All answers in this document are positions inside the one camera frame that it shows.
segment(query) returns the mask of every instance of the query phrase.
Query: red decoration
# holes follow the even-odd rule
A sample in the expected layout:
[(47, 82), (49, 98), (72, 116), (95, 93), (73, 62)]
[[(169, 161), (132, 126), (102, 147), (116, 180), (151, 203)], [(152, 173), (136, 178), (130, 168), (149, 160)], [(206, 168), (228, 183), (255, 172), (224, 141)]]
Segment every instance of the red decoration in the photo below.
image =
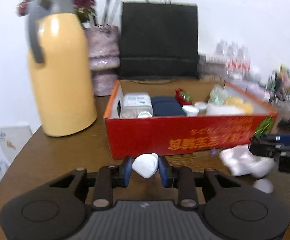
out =
[(187, 93), (181, 88), (175, 90), (175, 92), (176, 92), (175, 99), (181, 106), (194, 105), (192, 99), (190, 98), (189, 93)]

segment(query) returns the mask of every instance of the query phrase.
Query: pink flower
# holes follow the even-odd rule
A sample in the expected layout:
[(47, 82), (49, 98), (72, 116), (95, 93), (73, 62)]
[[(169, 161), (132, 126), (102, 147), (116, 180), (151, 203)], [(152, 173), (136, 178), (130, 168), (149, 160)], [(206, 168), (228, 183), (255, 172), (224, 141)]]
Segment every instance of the pink flower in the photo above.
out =
[(74, 5), (80, 8), (89, 8), (95, 5), (94, 0), (74, 0)]
[(19, 16), (28, 15), (28, 6), (32, 0), (24, 0), (16, 7), (17, 14)]

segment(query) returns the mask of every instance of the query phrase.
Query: white wall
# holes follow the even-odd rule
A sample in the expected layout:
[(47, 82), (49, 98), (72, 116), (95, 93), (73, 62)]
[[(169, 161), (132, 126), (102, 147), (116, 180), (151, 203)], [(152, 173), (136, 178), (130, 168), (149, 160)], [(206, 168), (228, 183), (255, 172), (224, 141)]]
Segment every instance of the white wall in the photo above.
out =
[[(26, 19), (15, 13), (19, 1), (0, 0), (0, 126), (25, 122), (35, 132), (40, 121), (26, 66)], [(263, 81), (281, 63), (290, 68), (290, 0), (173, 1), (198, 4), (201, 52), (212, 53), (223, 38), (248, 47), (252, 64), (263, 70)], [(105, 0), (96, 2), (101, 15)]]

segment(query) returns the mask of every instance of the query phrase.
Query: lid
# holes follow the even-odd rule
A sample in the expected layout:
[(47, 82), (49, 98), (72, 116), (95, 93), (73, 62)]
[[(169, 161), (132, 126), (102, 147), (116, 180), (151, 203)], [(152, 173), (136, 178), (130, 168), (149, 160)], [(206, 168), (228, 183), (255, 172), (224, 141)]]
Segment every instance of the lid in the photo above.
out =
[(153, 117), (153, 116), (150, 112), (147, 112), (147, 111), (140, 112), (137, 116), (137, 118), (149, 118), (149, 117)]

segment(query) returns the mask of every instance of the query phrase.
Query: thermos handle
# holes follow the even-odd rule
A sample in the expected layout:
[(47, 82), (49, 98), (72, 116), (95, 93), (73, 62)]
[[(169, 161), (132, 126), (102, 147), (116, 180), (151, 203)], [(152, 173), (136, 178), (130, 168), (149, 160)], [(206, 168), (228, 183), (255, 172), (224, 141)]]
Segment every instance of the thermos handle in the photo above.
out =
[(28, 30), (29, 30), (29, 44), (32, 49), (36, 63), (44, 63), (44, 56), (42, 47), (38, 41), (37, 24), (36, 21), (42, 17), (41, 8), (48, 10), (52, 0), (34, 0), (29, 9), (28, 16)]

